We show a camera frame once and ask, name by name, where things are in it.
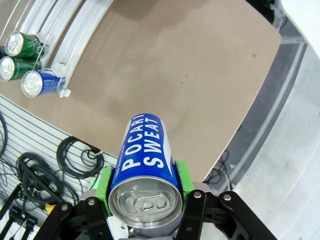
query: white wall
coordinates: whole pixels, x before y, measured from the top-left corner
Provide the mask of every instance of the white wall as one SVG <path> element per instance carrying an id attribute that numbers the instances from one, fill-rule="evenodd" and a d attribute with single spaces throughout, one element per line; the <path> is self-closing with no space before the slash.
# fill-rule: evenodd
<path id="1" fill-rule="evenodd" d="M 8 129 L 8 145 L 4 152 L 4 159 L 15 166 L 16 160 L 21 156 L 21 154 L 31 152 L 41 156 L 48 163 L 53 172 L 60 169 L 56 160 L 56 152 L 60 142 L 69 136 L 67 133 L 31 115 L 1 95 L 0 112 L 4 117 Z M 0 130 L 2 133 L 4 132 L 1 124 Z M 88 147 L 82 143 L 77 143 L 75 144 L 75 147 L 70 149 L 70 153 L 68 154 L 68 158 L 79 168 L 83 168 L 80 155 L 82 150 L 85 149 L 88 149 Z M 105 166 L 110 164 L 114 165 L 117 161 L 116 158 L 105 153 L 103 154 L 103 157 L 105 160 Z M 3 165 L 0 164 L 0 174 L 5 173 L 5 171 L 12 174 L 9 167 L 6 165 L 3 167 Z M 57 176 L 61 177 L 62 172 L 59 171 Z M 14 175 L 7 175 L 7 181 L 4 176 L 2 176 L 2 179 L 0 178 L 0 193 L 4 192 L 7 196 L 10 195 L 13 189 L 20 182 Z M 81 196 L 81 186 L 79 181 L 69 176 L 66 176 L 65 180 Z M 81 180 L 84 190 L 86 190 L 86 187 L 90 185 L 91 180 L 91 178 Z M 63 199 L 72 202 L 69 197 L 64 197 Z M 34 205 L 31 203 L 27 204 L 27 209 L 31 209 L 33 207 Z M 39 218 L 40 223 L 46 218 L 46 214 L 38 208 L 31 211 L 30 214 Z"/>
<path id="2" fill-rule="evenodd" d="M 320 1 L 317 0 L 279 0 L 285 15 L 313 47 L 320 57 Z"/>

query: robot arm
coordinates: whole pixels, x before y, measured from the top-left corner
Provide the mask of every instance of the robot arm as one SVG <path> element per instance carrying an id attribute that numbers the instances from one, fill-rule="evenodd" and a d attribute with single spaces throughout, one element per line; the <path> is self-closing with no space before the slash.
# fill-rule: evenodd
<path id="1" fill-rule="evenodd" d="M 76 206 L 60 202 L 34 239 L 113 240 L 106 216 L 104 204 L 94 196 L 80 201 Z M 214 224 L 228 240 L 277 240 L 233 191 L 219 196 L 200 189 L 190 192 L 175 239 L 199 240 L 203 223 Z"/>

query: yellow object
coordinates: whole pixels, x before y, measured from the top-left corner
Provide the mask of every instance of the yellow object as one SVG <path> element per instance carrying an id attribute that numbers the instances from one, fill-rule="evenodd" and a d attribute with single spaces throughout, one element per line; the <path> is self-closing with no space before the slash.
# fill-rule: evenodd
<path id="1" fill-rule="evenodd" d="M 46 204 L 45 205 L 45 210 L 50 214 L 52 209 L 54 209 L 55 205 L 49 205 L 49 204 Z"/>

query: can lid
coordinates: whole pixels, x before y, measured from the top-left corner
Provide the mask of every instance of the can lid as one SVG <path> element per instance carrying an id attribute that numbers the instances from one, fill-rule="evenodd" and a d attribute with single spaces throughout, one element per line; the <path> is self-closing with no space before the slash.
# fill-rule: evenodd
<path id="1" fill-rule="evenodd" d="M 41 75 L 34 70 L 28 71 L 22 78 L 21 88 L 23 93 L 29 97 L 34 98 L 39 95 L 43 87 Z"/>
<path id="2" fill-rule="evenodd" d="M 8 41 L 5 45 L 5 52 L 11 57 L 17 56 L 24 45 L 24 37 L 18 32 L 14 31 L 9 35 Z"/>
<path id="3" fill-rule="evenodd" d="M 9 81 L 15 72 L 15 63 L 9 56 L 0 60 L 0 79 L 4 82 Z"/>
<path id="4" fill-rule="evenodd" d="M 154 177 L 129 178 L 112 189 L 110 211 L 125 224 L 142 229 L 172 222 L 182 210 L 182 196 L 170 182 Z"/>

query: green gripper pad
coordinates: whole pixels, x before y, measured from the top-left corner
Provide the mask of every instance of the green gripper pad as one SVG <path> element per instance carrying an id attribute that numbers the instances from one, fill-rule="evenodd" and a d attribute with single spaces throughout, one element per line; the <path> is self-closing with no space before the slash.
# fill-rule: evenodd
<path id="1" fill-rule="evenodd" d="M 192 183 L 186 161 L 176 161 L 175 166 L 179 176 L 184 208 L 184 206 L 186 205 L 187 197 L 191 191 L 195 190 L 195 186 Z"/>
<path id="2" fill-rule="evenodd" d="M 106 214 L 108 217 L 112 216 L 112 213 L 111 213 L 109 206 L 108 206 L 108 190 L 110 189 L 110 185 L 112 182 L 112 176 L 113 176 L 113 167 L 106 166 L 102 170 L 99 185 L 98 185 L 96 192 L 95 192 L 95 197 L 104 203 L 104 206 L 106 209 Z"/>

